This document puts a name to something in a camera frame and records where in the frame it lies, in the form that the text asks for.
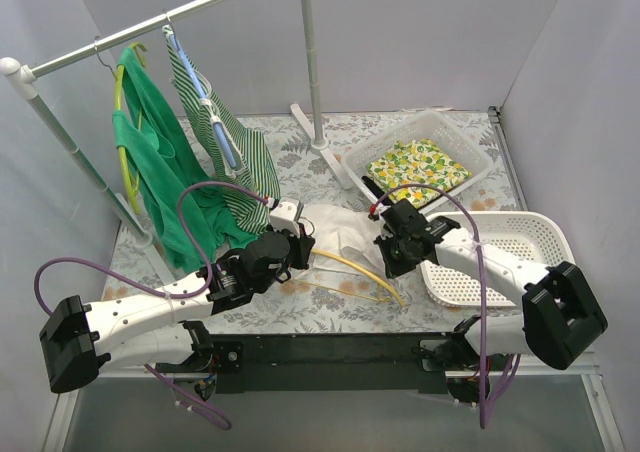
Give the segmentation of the yellow plastic hanger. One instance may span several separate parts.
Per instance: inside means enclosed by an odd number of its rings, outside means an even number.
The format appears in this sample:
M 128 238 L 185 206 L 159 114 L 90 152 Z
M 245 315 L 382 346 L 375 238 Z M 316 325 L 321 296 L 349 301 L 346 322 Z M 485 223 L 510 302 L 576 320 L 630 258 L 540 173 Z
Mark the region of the yellow plastic hanger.
M 371 297 L 370 301 L 379 303 L 395 301 L 400 307 L 406 306 L 405 300 L 391 283 L 391 279 L 382 278 L 353 262 L 314 248 L 311 252 L 311 269 L 307 272 L 299 273 L 294 280 L 305 285 L 320 287 L 319 279 L 315 282 L 309 282 L 307 278 L 318 277 L 321 273 L 329 273 L 330 275 L 347 274 L 365 279 L 376 285 L 376 297 Z

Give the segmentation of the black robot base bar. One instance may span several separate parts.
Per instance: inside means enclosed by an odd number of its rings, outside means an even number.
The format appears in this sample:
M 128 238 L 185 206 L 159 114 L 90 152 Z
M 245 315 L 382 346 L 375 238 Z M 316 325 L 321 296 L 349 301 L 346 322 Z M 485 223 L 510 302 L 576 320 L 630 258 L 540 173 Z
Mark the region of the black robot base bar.
M 449 371 L 479 354 L 450 332 L 213 335 L 219 391 L 410 390 L 445 394 Z

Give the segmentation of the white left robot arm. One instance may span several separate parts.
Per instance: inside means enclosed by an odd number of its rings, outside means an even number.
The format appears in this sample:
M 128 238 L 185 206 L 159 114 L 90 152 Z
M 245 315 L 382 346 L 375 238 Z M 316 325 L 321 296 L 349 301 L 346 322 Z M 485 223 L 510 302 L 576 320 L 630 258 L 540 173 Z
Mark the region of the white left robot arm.
M 175 323 L 192 327 L 197 319 L 249 304 L 274 283 L 290 280 L 291 270 L 307 269 L 314 244 L 304 231 L 269 230 L 160 290 L 143 287 L 138 295 L 107 302 L 63 299 L 39 334 L 51 391 L 77 390 L 103 366 L 122 365 L 115 350 L 129 340 Z

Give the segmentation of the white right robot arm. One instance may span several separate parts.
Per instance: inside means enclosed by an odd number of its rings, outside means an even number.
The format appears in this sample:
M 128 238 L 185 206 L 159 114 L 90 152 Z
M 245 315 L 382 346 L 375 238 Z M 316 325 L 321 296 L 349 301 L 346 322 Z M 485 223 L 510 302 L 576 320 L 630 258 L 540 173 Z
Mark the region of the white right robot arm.
M 608 321 L 581 269 L 525 260 L 481 242 L 479 228 L 450 217 L 431 219 L 401 200 L 372 206 L 381 220 L 378 246 L 385 274 L 397 278 L 424 262 L 453 269 L 492 288 L 516 305 L 517 316 L 490 317 L 485 311 L 457 325 L 428 357 L 446 366 L 475 369 L 493 355 L 532 354 L 565 370 L 608 328 Z

